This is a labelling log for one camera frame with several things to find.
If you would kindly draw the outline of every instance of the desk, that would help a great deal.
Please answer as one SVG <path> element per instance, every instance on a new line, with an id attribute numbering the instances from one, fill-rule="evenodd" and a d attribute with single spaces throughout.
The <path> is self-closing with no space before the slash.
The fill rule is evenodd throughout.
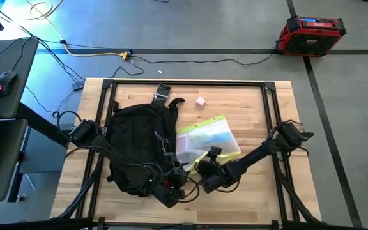
<path id="1" fill-rule="evenodd" d="M 26 41 L 27 39 L 25 38 L 19 40 L 0 41 L 0 52 L 12 44 L 0 55 L 0 75 L 5 71 L 12 70 L 15 62 L 20 57 L 22 45 Z M 18 77 L 12 92 L 8 96 L 0 98 L 0 118 L 25 119 L 28 121 L 28 125 L 30 127 L 41 132 L 43 135 L 46 135 L 49 139 L 57 142 L 58 144 L 66 146 L 67 140 L 58 132 L 55 125 L 49 123 L 46 119 L 39 116 L 28 106 L 20 102 L 37 47 L 38 40 L 36 38 L 30 39 L 25 44 L 24 55 L 15 68 L 15 72 Z"/>
<path id="2" fill-rule="evenodd" d="M 27 41 L 27 39 L 0 41 L 0 75 L 5 71 L 12 70 L 15 63 L 21 56 L 22 46 L 24 46 L 23 55 L 19 60 L 18 65 L 15 67 L 15 72 L 18 77 L 15 81 L 13 90 L 9 95 L 0 98 L 0 118 L 17 118 L 19 121 L 22 121 L 22 125 L 14 123 L 16 125 L 3 125 L 6 130 L 0 129 L 0 136 L 6 136 L 0 137 L 0 201 L 6 197 L 8 187 L 13 178 L 8 202 L 16 201 L 20 183 L 22 181 L 22 174 L 32 173 L 31 170 L 38 172 L 38 169 L 35 169 L 36 166 L 32 165 L 32 162 L 29 160 L 29 155 L 26 155 L 25 157 L 24 153 L 19 155 L 19 147 L 22 144 L 26 126 L 29 125 L 31 128 L 39 131 L 49 139 L 57 142 L 58 146 L 55 146 L 57 147 L 55 150 L 61 148 L 65 151 L 62 146 L 65 146 L 67 143 L 67 140 L 58 132 L 56 125 L 49 123 L 46 119 L 39 116 L 28 106 L 20 102 L 31 70 L 32 62 L 36 54 L 38 40 L 36 38 L 32 38 L 29 41 Z M 44 150 L 45 151 L 43 153 L 45 155 L 62 160 L 63 155 L 58 156 L 58 151 L 47 153 L 49 149 Z M 25 165 L 23 170 L 21 170 L 22 160 L 24 160 L 23 163 Z M 20 164 L 17 167 L 14 176 L 12 176 L 12 172 L 17 161 L 19 161 Z"/>
<path id="3" fill-rule="evenodd" d="M 8 193 L 12 172 L 18 155 L 27 122 L 23 119 L 0 121 L 0 201 L 3 201 Z"/>
<path id="4" fill-rule="evenodd" d="M 84 86 L 78 113 L 82 119 L 95 120 L 103 79 L 88 79 Z M 275 82 L 280 113 L 283 120 L 299 120 L 291 83 Z M 118 84 L 116 100 L 120 107 L 150 103 L 157 86 Z M 195 105 L 197 97 L 206 99 L 205 108 Z M 110 97 L 110 90 L 105 96 Z M 258 147 L 267 136 L 265 113 L 260 89 L 243 86 L 172 86 L 170 98 L 186 100 L 179 106 L 177 128 L 185 127 L 223 114 L 243 153 Z M 102 124 L 107 112 L 104 103 Z M 69 205 L 81 187 L 87 150 L 76 151 L 64 164 L 52 216 L 58 216 Z M 312 214 L 320 219 L 316 192 L 307 155 L 301 151 L 292 153 L 290 160 L 295 190 Z M 187 204 L 166 208 L 153 197 L 138 198 L 122 193 L 115 183 L 107 183 L 110 175 L 109 161 L 103 165 L 94 219 L 105 217 L 106 222 L 145 223 L 221 223 L 221 224 L 270 224 L 279 220 L 279 204 L 270 157 L 250 167 L 242 176 L 237 191 L 231 194 L 203 191 L 199 198 Z M 188 192 L 194 185 L 188 183 Z M 83 217 L 87 215 L 90 194 L 87 196 Z M 287 214 L 291 208 L 286 195 Z"/>

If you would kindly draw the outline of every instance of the yellow cable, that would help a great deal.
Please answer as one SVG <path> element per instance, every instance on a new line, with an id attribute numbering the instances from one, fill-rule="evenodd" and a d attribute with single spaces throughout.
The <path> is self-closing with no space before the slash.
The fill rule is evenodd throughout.
<path id="1" fill-rule="evenodd" d="M 58 6 L 63 2 L 63 0 L 60 0 L 58 2 L 58 4 L 53 8 L 52 3 L 48 3 L 48 2 L 40 2 L 40 3 L 36 3 L 36 4 L 31 4 L 28 0 L 25 0 L 29 5 L 31 5 L 31 9 L 30 9 L 30 13 L 32 13 L 32 9 L 35 9 L 36 11 L 38 11 L 40 13 L 39 17 L 33 18 L 33 19 L 26 19 L 26 20 L 34 20 L 34 19 L 46 19 L 52 26 L 53 28 L 56 30 L 57 34 L 59 35 L 59 37 L 61 38 L 61 40 L 65 40 L 62 37 L 62 34 L 59 32 L 58 28 L 47 18 L 49 15 L 51 15 L 56 8 L 58 8 Z M 38 6 L 39 4 L 50 4 L 50 10 L 48 10 L 47 13 L 42 13 L 36 6 Z M 73 56 L 73 57 L 78 57 L 78 58 L 88 58 L 88 57 L 95 57 L 95 56 L 107 56 L 107 55 L 116 55 L 116 56 L 120 56 L 123 58 L 123 60 L 127 60 L 128 59 L 128 53 L 127 52 L 123 52 L 123 53 L 114 53 L 114 52 L 108 52 L 108 53 L 101 53 L 101 54 L 72 54 L 68 47 L 66 46 L 66 44 L 62 44 L 63 48 L 65 48 L 66 52 Z"/>

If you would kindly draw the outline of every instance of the black backpack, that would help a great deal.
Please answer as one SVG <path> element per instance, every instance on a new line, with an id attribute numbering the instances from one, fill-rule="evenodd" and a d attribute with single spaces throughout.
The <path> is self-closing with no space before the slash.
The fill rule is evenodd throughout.
<path id="1" fill-rule="evenodd" d="M 123 155 L 122 161 L 128 164 L 155 163 L 163 172 L 168 170 L 164 155 L 176 151 L 177 104 L 180 102 L 184 99 L 175 98 L 169 107 L 144 103 L 124 109 L 119 109 L 116 102 L 107 138 Z M 109 167 L 111 175 L 107 181 L 114 181 L 122 192 L 139 197 L 150 195 L 146 188 L 137 186 L 148 179 L 139 167 L 113 163 Z"/>

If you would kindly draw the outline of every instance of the computer mouse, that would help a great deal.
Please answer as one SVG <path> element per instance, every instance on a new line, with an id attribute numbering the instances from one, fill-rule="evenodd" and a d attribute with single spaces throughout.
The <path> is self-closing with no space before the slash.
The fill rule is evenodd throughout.
<path id="1" fill-rule="evenodd" d="M 0 96 L 7 96 L 12 92 L 18 75 L 14 71 L 3 72 L 0 75 Z"/>

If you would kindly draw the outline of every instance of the clear plastic bag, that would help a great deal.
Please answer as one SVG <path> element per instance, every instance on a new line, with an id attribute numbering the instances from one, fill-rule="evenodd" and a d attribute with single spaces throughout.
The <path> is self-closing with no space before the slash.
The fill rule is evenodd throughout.
<path id="1" fill-rule="evenodd" d="M 212 146 L 222 148 L 221 155 L 217 157 L 219 162 L 226 162 L 241 154 L 228 122 L 222 115 L 181 129 L 176 141 L 177 159 L 181 163 L 188 163 L 185 170 L 191 170 Z"/>

